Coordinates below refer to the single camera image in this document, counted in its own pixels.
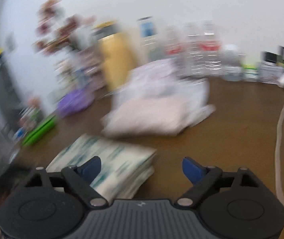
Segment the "green case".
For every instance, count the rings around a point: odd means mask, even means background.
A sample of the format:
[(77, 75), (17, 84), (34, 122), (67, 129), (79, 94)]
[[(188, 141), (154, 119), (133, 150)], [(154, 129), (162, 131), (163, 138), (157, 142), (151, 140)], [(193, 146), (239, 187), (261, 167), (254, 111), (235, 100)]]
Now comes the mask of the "green case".
[(50, 116), (43, 120), (34, 130), (23, 139), (23, 146), (32, 146), (40, 141), (49, 131), (56, 126), (56, 116)]

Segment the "purple tissue pack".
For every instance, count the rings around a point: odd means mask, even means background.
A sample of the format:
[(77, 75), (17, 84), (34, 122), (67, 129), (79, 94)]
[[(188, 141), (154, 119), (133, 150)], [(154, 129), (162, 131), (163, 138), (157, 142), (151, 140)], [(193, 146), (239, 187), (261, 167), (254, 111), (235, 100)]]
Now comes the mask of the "purple tissue pack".
[(94, 99), (94, 92), (90, 89), (73, 90), (57, 103), (57, 113), (62, 118), (71, 116), (90, 107)]

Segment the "dried pink flower bouquet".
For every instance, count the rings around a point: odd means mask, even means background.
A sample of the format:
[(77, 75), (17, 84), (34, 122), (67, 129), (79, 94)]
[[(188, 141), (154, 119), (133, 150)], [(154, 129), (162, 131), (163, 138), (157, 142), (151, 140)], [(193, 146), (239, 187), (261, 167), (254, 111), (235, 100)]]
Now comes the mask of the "dried pink flower bouquet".
[(61, 1), (47, 0), (38, 10), (38, 25), (35, 29), (38, 40), (33, 44), (36, 52), (49, 56), (63, 49), (79, 52), (92, 45), (90, 36), (95, 16), (66, 16)]

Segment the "cream teal flower dress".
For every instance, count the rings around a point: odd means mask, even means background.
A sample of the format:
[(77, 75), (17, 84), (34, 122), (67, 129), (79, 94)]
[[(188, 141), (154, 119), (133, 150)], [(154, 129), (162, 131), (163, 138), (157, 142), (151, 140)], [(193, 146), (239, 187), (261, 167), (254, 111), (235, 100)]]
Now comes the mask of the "cream teal flower dress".
[(81, 166), (94, 156), (101, 159), (101, 171), (90, 184), (108, 202), (132, 199), (154, 173), (156, 150), (99, 136), (81, 135), (63, 149), (47, 166), (47, 172), (70, 165)]

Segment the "white round tin box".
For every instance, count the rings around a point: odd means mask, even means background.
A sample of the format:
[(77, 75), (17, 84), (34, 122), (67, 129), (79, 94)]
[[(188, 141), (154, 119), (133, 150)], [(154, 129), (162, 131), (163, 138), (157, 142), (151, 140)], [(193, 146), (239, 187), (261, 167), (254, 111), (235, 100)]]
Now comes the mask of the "white round tin box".
[(278, 79), (284, 74), (284, 67), (274, 63), (262, 61), (258, 68), (258, 77), (261, 83), (278, 84)]

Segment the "plastic water bottle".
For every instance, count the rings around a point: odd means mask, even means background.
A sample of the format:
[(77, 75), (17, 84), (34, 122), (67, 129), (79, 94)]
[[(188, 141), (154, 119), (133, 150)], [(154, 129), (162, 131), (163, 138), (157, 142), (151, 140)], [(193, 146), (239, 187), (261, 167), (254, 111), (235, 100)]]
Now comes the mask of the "plastic water bottle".
[(203, 53), (199, 29), (195, 23), (187, 23), (185, 33), (186, 74), (193, 77), (203, 76)]
[(211, 21), (203, 23), (201, 49), (203, 51), (206, 74), (216, 77), (220, 76), (222, 73), (221, 41)]
[(176, 66), (182, 67), (184, 65), (183, 53), (183, 45), (176, 27), (168, 26), (165, 29), (165, 54), (174, 61)]

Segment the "right plastic water bottle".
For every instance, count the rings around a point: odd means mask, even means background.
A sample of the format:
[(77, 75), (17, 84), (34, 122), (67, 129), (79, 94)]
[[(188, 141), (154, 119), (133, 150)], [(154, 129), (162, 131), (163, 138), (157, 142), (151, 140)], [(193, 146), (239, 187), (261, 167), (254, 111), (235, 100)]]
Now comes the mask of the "right plastic water bottle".
[(203, 51), (206, 74), (216, 77), (220, 76), (222, 73), (221, 41), (211, 21), (203, 23), (201, 49)]

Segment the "yellow thermos jug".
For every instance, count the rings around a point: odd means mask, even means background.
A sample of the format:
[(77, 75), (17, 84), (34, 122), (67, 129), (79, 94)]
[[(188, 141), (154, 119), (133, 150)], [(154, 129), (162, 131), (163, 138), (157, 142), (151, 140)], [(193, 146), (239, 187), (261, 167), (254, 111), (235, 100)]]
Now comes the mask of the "yellow thermos jug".
[(130, 71), (137, 67), (137, 57), (128, 35), (120, 29), (117, 22), (97, 25), (95, 35), (107, 88), (113, 92), (126, 83)]

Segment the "pink fuzzy vase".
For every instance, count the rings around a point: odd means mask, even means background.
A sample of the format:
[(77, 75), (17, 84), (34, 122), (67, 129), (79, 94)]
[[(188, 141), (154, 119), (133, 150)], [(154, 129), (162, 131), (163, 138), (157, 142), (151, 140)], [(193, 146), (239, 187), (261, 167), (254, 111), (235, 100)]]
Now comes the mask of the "pink fuzzy vase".
[(91, 46), (90, 48), (81, 50), (76, 54), (76, 59), (79, 61), (78, 66), (81, 72), (94, 91), (106, 86), (102, 71), (102, 57), (96, 47)]

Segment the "blue label glass bottle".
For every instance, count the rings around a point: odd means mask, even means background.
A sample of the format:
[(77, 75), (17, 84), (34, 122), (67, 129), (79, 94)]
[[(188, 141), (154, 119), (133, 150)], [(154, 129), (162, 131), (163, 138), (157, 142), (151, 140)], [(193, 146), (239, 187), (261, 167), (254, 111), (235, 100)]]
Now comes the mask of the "blue label glass bottle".
[(152, 16), (138, 19), (141, 46), (145, 53), (147, 62), (156, 61), (156, 33)]

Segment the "left plastic water bottle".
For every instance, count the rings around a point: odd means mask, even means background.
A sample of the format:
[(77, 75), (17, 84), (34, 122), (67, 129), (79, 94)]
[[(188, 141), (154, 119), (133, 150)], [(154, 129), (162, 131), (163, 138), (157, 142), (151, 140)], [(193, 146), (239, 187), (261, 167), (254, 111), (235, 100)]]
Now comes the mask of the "left plastic water bottle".
[(168, 26), (165, 29), (165, 54), (174, 61), (176, 66), (182, 67), (184, 65), (183, 53), (183, 45), (176, 27)]

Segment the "pink striped folded garment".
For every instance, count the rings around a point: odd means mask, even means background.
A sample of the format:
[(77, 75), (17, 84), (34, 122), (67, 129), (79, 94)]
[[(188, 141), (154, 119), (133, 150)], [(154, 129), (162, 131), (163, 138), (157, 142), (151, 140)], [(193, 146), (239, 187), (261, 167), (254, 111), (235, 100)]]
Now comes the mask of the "pink striped folded garment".
[(177, 97), (131, 99), (110, 111), (102, 133), (109, 137), (176, 136), (187, 126), (187, 103)]

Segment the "pink floral folded garment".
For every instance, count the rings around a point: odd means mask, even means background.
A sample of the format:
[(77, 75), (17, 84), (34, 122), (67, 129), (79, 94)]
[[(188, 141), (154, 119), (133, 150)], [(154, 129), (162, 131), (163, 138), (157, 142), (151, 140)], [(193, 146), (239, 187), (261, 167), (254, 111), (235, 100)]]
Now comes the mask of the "pink floral folded garment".
[(161, 59), (131, 70), (125, 89), (131, 94), (160, 95), (178, 82), (173, 59)]

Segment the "middle plastic water bottle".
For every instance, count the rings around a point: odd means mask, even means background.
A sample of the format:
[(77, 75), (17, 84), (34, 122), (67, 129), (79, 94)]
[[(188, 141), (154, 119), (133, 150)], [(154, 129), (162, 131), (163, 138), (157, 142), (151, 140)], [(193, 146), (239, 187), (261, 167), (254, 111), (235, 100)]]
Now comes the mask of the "middle plastic water bottle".
[(187, 23), (185, 33), (186, 74), (193, 77), (203, 76), (203, 53), (199, 29), (195, 23)]

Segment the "green white small boxes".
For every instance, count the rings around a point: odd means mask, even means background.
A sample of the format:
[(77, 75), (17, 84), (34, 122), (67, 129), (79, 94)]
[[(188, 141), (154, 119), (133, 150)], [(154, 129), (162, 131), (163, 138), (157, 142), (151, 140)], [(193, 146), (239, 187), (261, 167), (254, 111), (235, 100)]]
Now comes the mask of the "green white small boxes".
[(242, 79), (249, 82), (257, 82), (259, 80), (259, 71), (254, 64), (242, 64)]

